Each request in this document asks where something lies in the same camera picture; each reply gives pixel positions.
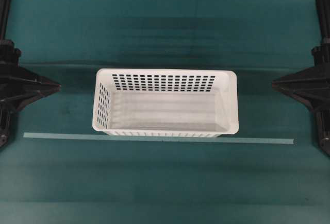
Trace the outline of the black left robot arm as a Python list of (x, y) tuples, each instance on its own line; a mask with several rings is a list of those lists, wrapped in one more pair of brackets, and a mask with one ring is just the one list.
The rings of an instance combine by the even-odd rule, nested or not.
[(59, 83), (19, 66), (20, 56), (11, 40), (1, 40), (1, 107), (11, 112), (19, 112), (61, 88)]

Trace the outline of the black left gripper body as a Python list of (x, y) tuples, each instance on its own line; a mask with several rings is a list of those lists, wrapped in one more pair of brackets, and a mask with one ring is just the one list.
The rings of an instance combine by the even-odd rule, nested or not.
[(1, 106), (21, 111), (41, 99), (39, 75), (20, 66), (1, 66)]

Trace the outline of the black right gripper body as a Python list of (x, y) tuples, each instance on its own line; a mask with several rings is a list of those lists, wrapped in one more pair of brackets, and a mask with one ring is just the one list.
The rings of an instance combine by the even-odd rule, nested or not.
[(329, 63), (293, 74), (293, 97), (311, 112), (329, 109)]

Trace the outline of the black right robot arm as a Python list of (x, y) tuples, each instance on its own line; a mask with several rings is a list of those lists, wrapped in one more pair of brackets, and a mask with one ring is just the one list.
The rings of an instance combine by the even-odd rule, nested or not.
[(311, 50), (315, 65), (272, 81), (272, 88), (311, 112), (329, 110), (329, 38)]

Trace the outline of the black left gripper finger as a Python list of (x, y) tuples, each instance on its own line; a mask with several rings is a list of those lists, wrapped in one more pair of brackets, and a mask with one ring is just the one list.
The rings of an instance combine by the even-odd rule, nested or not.
[(55, 87), (61, 87), (61, 84), (58, 82), (55, 82), (45, 76), (38, 76), (38, 82), (42, 85), (51, 85)]
[(39, 95), (42, 96), (43, 98), (46, 98), (50, 95), (53, 95), (53, 94), (59, 92), (60, 89), (61, 89), (61, 86), (59, 86), (59, 87), (47, 86), (46, 88), (39, 91)]

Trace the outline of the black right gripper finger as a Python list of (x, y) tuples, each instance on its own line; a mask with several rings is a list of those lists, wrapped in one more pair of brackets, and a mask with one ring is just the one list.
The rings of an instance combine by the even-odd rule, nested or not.
[(282, 88), (281, 86), (273, 86), (272, 87), (273, 90), (291, 98), (291, 99), (294, 99), (294, 96), (293, 96), (293, 90), (290, 89), (290, 88)]
[(294, 78), (292, 76), (282, 76), (272, 81), (273, 87), (291, 87)]

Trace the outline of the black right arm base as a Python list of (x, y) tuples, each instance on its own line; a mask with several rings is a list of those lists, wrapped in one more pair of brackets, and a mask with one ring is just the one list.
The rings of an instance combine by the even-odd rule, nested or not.
[(318, 145), (329, 156), (329, 110), (319, 111), (315, 114)]

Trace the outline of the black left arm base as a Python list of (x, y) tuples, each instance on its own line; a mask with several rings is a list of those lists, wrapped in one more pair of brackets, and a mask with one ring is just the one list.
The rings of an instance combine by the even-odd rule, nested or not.
[(11, 116), (12, 113), (10, 110), (1, 107), (1, 150), (9, 143)]

